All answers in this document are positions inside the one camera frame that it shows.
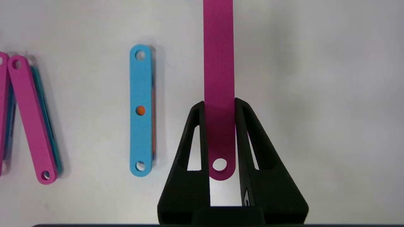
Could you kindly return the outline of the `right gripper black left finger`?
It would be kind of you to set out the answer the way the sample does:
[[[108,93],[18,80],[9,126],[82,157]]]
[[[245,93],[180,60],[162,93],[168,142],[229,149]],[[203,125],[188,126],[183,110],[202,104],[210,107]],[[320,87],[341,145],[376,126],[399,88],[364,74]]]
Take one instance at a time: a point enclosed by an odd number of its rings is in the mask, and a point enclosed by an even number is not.
[[[199,127],[201,169],[189,171],[195,128]],[[194,105],[186,120],[173,165],[157,205],[159,221],[192,221],[194,211],[210,207],[205,104]]]

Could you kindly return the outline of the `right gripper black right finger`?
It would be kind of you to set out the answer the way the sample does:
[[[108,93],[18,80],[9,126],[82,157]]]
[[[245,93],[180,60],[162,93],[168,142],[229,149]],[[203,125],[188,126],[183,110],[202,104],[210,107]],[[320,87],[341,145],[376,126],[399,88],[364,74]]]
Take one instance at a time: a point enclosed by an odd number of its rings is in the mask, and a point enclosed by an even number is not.
[[[241,199],[265,221],[305,221],[309,207],[251,106],[235,98]]]

